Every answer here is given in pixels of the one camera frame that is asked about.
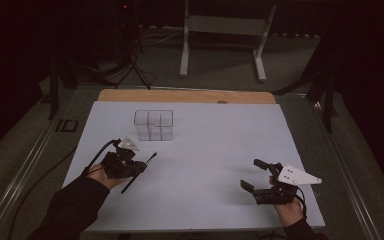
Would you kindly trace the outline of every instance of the clear plastic box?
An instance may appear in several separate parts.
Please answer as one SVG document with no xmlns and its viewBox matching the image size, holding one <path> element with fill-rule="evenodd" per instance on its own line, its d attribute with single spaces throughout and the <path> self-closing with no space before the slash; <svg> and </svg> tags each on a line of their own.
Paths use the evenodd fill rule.
<svg viewBox="0 0 384 240">
<path fill-rule="evenodd" d="M 172 110 L 138 110 L 135 127 L 139 141 L 172 141 Z"/>
</svg>

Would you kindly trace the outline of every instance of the table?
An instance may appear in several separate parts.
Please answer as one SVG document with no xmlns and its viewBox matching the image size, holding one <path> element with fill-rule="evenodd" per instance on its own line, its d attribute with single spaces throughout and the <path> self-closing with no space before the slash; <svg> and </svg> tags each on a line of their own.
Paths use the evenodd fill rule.
<svg viewBox="0 0 384 240">
<path fill-rule="evenodd" d="M 271 94 L 104 90 L 98 100 L 64 185 L 81 173 L 106 142 L 135 137 L 135 110 L 173 110 L 174 140 L 138 142 L 141 150 L 135 160 L 146 161 L 155 151 L 157 157 L 124 194 L 120 194 L 124 185 L 112 190 L 98 220 L 87 231 L 256 230 L 281 226 L 272 206 L 256 205 L 240 187 L 243 179 L 257 188 L 270 188 L 270 173 L 254 166 L 255 158 L 304 169 L 283 113 Z M 217 104 L 219 101 L 229 104 Z M 309 224 L 324 226 L 311 187 L 302 189 Z"/>
<path fill-rule="evenodd" d="M 261 36 L 258 48 L 253 51 L 255 67 L 257 69 L 258 80 L 265 82 L 266 73 L 264 71 L 261 53 L 269 34 L 276 6 L 271 6 L 270 12 L 265 19 L 245 19 L 200 16 L 189 13 L 189 0 L 185 0 L 185 18 L 183 27 L 183 50 L 180 63 L 180 76 L 188 75 L 189 64 L 189 32 L 210 32 L 210 33 L 229 33 Z"/>
</svg>

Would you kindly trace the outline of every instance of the dark background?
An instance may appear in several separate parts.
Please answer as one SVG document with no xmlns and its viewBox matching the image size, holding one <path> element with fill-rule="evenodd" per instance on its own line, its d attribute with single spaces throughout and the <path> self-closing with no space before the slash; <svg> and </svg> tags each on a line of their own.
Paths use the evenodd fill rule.
<svg viewBox="0 0 384 240">
<path fill-rule="evenodd" d="M 111 6 L 112 1 L 100 2 Z M 246 3 L 261 5 L 251 8 L 253 12 L 244 1 L 220 2 L 197 1 L 191 12 L 236 17 L 267 13 L 261 1 Z M 91 50 L 99 41 L 87 35 L 76 4 L 66 0 L 0 0 L 0 139 L 42 97 L 38 82 L 49 75 L 50 42 L 59 42 L 74 59 L 84 61 L 81 64 L 93 65 L 99 58 Z M 137 7 L 144 27 L 183 25 L 182 1 L 141 0 Z M 111 22 L 111 11 L 102 11 L 95 17 Z M 103 34 L 112 31 L 109 28 Z M 343 94 L 384 172 L 384 0 L 283 1 L 270 33 L 289 38 L 321 36 L 313 63 L 306 69 L 309 72 L 322 68 L 318 59 L 324 59 L 332 49 L 339 53 L 335 89 Z"/>
</svg>

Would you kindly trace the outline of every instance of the white board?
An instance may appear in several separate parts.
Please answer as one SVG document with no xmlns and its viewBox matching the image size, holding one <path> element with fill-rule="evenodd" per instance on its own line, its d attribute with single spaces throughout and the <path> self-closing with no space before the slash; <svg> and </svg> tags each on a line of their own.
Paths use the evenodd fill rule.
<svg viewBox="0 0 384 240">
<path fill-rule="evenodd" d="M 173 110 L 173 141 L 137 141 L 137 110 Z M 130 136 L 134 160 L 155 157 L 130 188 L 111 191 L 90 231 L 252 230 L 281 227 L 273 206 L 256 205 L 243 179 L 270 188 L 269 171 L 254 159 L 304 170 L 277 104 L 94 103 L 64 186 L 80 175 L 101 147 Z M 110 146 L 107 151 L 114 152 Z M 97 160 L 99 163 L 105 153 Z M 310 186 L 303 186 L 308 223 L 324 226 Z"/>
</svg>

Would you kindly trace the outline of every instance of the sleeve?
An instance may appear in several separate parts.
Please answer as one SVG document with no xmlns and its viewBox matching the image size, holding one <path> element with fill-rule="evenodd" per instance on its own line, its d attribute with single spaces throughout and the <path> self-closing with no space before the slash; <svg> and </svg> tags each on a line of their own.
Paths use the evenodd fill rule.
<svg viewBox="0 0 384 240">
<path fill-rule="evenodd" d="M 289 227 L 285 227 L 284 230 L 290 240 L 328 240 L 324 234 L 314 233 L 305 218 Z"/>
<path fill-rule="evenodd" d="M 27 239 L 78 239 L 97 219 L 109 192 L 98 181 L 77 178 L 54 194 L 42 223 Z"/>
</svg>

